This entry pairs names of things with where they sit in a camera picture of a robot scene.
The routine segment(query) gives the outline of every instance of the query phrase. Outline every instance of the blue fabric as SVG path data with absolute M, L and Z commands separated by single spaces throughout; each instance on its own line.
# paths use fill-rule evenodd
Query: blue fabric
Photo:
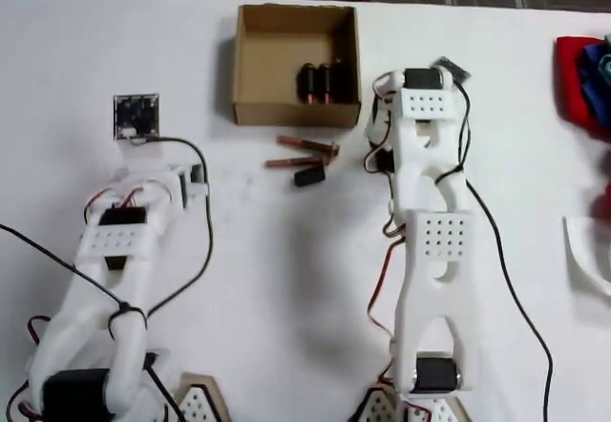
M 605 79 L 608 69 L 611 80 L 609 64 L 611 54 L 606 44 L 585 47 L 579 62 L 581 91 L 596 121 L 605 128 L 611 127 L 611 85 Z

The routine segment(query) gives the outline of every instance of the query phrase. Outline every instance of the white table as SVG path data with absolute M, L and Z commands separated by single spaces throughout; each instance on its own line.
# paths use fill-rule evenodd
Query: white table
M 388 244 L 379 229 L 387 185 L 359 164 L 369 83 L 446 55 L 474 75 L 468 173 L 556 361 L 550 420 L 607 418 L 611 306 L 571 275 L 561 225 L 603 190 L 606 147 L 558 117 L 552 51 L 558 35 L 607 33 L 611 15 L 357 4 L 358 127 L 281 131 L 235 126 L 228 104 L 237 7 L 257 2 L 0 0 L 0 221 L 70 259 L 83 201 L 120 162 L 113 95 L 160 93 L 162 133 L 192 139 L 208 158 L 217 246 L 205 279 L 152 320 L 152 343 L 185 369 L 216 376 L 236 421 L 346 420 L 388 357 L 365 313 Z M 341 144 L 325 183 L 295 191 L 289 172 L 262 168 L 291 153 L 276 146 L 280 132 Z M 199 267 L 202 217 L 169 245 L 175 259 L 158 274 L 157 296 Z M 477 233 L 482 378 L 465 401 L 475 421 L 537 421 L 544 356 L 483 219 Z M 397 252 L 376 308 L 388 325 L 403 258 Z M 26 320 L 57 310 L 70 274 L 10 236 L 0 239 L 0 267 L 4 405 L 33 352 Z

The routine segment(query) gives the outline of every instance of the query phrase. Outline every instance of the perforated plate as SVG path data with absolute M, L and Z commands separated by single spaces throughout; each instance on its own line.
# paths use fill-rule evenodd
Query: perforated plate
M 455 119 L 453 94 L 446 90 L 401 90 L 400 115 L 412 119 Z
M 460 262 L 467 257 L 473 221 L 470 214 L 418 212 L 415 218 L 416 258 Z
M 212 405 L 203 389 L 192 387 L 184 395 L 179 407 L 187 422 L 221 422 Z M 168 422 L 178 422 L 178 420 L 177 416 L 169 409 Z M 154 422 L 163 422 L 163 413 Z
M 445 399 L 416 400 L 414 405 L 425 408 L 432 412 L 431 422 L 471 422 L 469 416 L 461 410 L 460 403 L 453 398 L 453 404 Z M 410 418 L 407 422 L 428 422 L 427 413 L 419 409 L 409 407 Z M 369 398 L 358 418 L 358 422 L 396 422 L 395 407 L 390 402 L 385 392 L 381 389 L 372 389 Z
M 83 234 L 79 255 L 120 256 L 139 254 L 148 246 L 146 224 L 118 224 L 87 228 Z
M 418 406 L 432 410 L 431 422 L 470 422 L 468 417 L 461 417 L 453 411 L 446 400 L 425 400 L 414 402 Z M 427 414 L 414 408 L 410 408 L 409 422 L 427 422 Z
M 394 407 L 383 390 L 371 392 L 358 422 L 394 422 Z

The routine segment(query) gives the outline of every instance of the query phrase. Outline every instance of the cardboard box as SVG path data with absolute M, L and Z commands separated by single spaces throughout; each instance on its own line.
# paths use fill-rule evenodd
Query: cardboard box
M 245 5 L 236 37 L 233 104 L 238 124 L 353 127 L 361 110 L 356 11 L 351 7 Z M 341 102 L 303 103 L 305 63 L 344 66 Z

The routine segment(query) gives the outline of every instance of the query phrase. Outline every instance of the red fabric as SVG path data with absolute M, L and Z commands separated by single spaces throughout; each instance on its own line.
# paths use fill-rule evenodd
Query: red fabric
M 590 110 L 585 103 L 581 93 L 577 62 L 585 47 L 600 43 L 603 43 L 603 40 L 591 37 L 559 37 L 556 39 L 561 99 L 566 117 L 581 128 L 594 132 L 603 132 L 604 129 L 590 115 Z

